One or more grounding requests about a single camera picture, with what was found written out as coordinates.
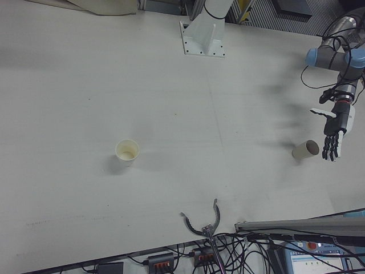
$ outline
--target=metal mounting plate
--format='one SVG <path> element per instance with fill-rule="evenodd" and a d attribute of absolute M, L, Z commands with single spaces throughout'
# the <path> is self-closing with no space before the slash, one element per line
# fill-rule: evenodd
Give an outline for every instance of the metal mounting plate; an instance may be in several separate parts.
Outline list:
<path fill-rule="evenodd" d="M 184 46 L 184 53 L 186 55 L 200 55 L 225 58 L 226 52 L 224 51 L 221 40 L 213 40 L 209 53 L 204 52 L 201 44 L 194 41 L 192 37 L 184 35 L 185 28 L 189 25 L 188 22 L 180 21 L 180 32 L 182 38 L 182 45 Z"/>

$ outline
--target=metal grating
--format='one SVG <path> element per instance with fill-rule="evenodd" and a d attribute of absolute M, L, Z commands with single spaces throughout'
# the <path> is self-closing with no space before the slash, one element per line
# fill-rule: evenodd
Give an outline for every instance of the metal grating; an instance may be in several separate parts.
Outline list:
<path fill-rule="evenodd" d="M 257 0 L 250 12 L 250 22 L 243 25 L 291 33 L 321 35 L 326 27 L 344 10 L 338 0 L 307 0 L 313 13 L 310 19 L 277 14 L 271 0 Z"/>

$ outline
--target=white paper cup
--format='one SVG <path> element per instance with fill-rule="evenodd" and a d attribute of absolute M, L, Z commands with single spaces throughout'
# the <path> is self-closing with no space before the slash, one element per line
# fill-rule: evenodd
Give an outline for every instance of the white paper cup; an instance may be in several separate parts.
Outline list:
<path fill-rule="evenodd" d="M 115 154 L 123 166 L 129 167 L 139 154 L 139 146 L 133 140 L 122 140 L 116 145 Z"/>
<path fill-rule="evenodd" d="M 319 147 L 313 140 L 305 141 L 304 143 L 298 145 L 291 152 L 292 156 L 298 160 L 315 156 L 318 153 Z"/>

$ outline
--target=metal frame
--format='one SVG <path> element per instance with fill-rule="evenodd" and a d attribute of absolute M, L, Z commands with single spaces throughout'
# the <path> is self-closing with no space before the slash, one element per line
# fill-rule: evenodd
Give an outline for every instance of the metal frame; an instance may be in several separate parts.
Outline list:
<path fill-rule="evenodd" d="M 320 217 L 316 219 L 256 221 L 234 225 L 237 232 L 255 230 L 255 233 L 275 233 L 281 235 L 307 235 L 308 233 L 289 231 L 296 229 L 334 236 L 365 237 L 365 217 Z"/>

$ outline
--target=white table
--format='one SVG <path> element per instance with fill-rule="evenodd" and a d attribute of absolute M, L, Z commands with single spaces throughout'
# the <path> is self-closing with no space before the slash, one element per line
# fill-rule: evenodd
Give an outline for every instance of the white table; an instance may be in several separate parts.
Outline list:
<path fill-rule="evenodd" d="M 202 227 L 214 198 L 220 232 L 365 206 L 365 98 L 339 162 L 290 155 L 323 146 L 323 90 L 299 79 L 320 39 L 226 25 L 225 59 L 186 56 L 180 19 L 1 1 L 0 273 L 196 239 L 179 213 Z M 125 138 L 141 154 L 119 170 Z"/>

